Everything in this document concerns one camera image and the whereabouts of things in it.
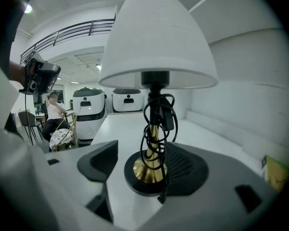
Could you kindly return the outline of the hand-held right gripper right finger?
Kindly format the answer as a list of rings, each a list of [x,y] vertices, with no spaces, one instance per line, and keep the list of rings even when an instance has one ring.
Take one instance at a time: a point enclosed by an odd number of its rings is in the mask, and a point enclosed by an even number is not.
[[[232,157],[173,142],[165,149],[166,199],[146,231],[246,231],[277,197]]]

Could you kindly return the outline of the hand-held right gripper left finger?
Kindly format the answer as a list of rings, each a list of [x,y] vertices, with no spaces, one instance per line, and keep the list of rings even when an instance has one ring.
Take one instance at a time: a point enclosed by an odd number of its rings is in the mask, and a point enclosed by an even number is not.
[[[55,176],[64,188],[83,206],[100,195],[118,162],[118,141],[107,141],[86,147],[45,155]]]

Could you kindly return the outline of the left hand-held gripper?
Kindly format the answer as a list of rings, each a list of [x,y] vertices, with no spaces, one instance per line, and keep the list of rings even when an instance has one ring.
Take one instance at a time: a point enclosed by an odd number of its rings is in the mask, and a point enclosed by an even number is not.
[[[61,72],[61,67],[44,61],[38,51],[32,50],[24,61],[24,84],[19,90],[25,95],[49,93]]]

